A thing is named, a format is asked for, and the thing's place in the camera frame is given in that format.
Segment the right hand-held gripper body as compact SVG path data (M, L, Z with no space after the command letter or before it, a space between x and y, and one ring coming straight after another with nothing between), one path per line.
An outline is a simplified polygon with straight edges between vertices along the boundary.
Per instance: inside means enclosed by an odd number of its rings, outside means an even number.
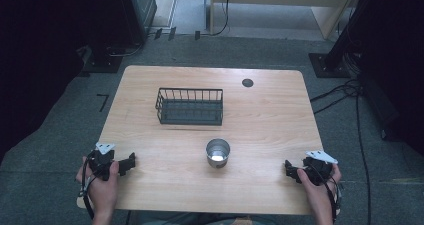
M325 183L331 177L333 165L337 164L338 160L323 150L306 151L305 154L303 165L309 180L314 185Z

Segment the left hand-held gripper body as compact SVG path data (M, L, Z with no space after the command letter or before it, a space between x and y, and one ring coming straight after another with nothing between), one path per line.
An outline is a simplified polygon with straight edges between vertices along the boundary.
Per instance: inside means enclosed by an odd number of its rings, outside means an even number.
M93 174L107 181L110 175L110 166L114 161L115 145L97 142L95 149L88 155L88 163Z

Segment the black wire basket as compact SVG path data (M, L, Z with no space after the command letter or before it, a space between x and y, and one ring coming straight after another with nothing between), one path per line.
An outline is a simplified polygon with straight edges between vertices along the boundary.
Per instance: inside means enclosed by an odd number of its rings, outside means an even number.
M161 87L155 108L161 124L221 126L223 103L222 89Z

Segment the silver metal cup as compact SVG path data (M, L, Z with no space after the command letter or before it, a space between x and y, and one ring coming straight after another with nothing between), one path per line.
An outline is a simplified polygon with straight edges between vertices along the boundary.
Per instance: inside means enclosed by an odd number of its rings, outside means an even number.
M223 168L228 162L230 152L230 145L224 139L212 139L206 145L207 161L212 168Z

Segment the person's right hand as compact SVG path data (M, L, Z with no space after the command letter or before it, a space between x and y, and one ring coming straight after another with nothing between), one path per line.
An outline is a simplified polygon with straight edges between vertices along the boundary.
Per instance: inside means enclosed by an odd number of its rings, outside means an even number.
M333 164L332 178L325 184L316 186L314 185L302 169L297 170L297 174L300 178L301 184L303 185L309 205L313 211L313 214L318 217L319 215L326 215L332 217L332 205L328 191L333 194L336 193L336 184L341 179L341 172L337 164Z

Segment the person's left hand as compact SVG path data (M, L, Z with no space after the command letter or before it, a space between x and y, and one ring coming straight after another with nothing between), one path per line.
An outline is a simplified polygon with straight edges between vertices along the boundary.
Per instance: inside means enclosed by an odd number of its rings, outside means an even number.
M114 213L117 202L119 163L114 161L110 166L110 176L107 181L94 180L88 194L94 205L94 214L102 212Z

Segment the dark curtain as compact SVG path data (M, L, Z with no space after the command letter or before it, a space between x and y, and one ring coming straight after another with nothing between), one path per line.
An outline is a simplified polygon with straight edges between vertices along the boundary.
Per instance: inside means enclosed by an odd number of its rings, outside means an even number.
M360 0L349 34L382 138L424 156L424 0Z
M74 0L0 0L0 162L80 73Z

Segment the black slanted metal stand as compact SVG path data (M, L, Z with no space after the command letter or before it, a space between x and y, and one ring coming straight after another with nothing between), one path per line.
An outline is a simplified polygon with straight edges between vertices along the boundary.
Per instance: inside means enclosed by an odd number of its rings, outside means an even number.
M331 51L324 58L324 71L330 73L331 77L339 76L339 64L342 57L350 46L359 47L362 44L361 30L365 28L369 19L369 4L372 0L359 0L352 17L337 39Z

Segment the dark cabinet on stand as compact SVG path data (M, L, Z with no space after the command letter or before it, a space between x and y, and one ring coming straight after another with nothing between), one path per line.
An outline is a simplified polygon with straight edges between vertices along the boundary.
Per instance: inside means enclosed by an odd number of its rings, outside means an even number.
M156 10L156 0L86 0L91 55L84 71L116 73L122 59L144 45Z

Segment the black stand base plate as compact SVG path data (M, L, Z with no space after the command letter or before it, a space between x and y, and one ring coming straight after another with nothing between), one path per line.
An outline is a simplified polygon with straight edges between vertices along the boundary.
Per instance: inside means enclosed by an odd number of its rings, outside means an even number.
M329 54L309 53L311 65L317 78L349 78L347 67Z

